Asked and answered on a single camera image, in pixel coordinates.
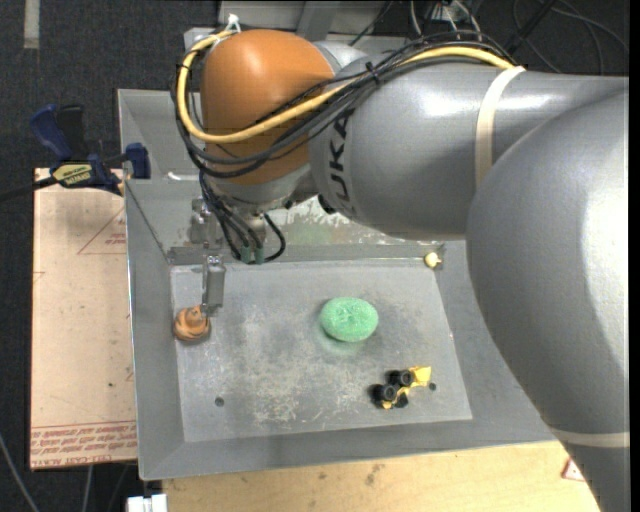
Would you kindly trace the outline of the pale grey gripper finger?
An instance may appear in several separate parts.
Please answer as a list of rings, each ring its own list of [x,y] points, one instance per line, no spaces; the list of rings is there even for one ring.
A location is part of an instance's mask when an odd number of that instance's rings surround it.
[[[213,316],[224,304],[226,267],[219,255],[207,255],[203,262],[203,294],[201,309]]]

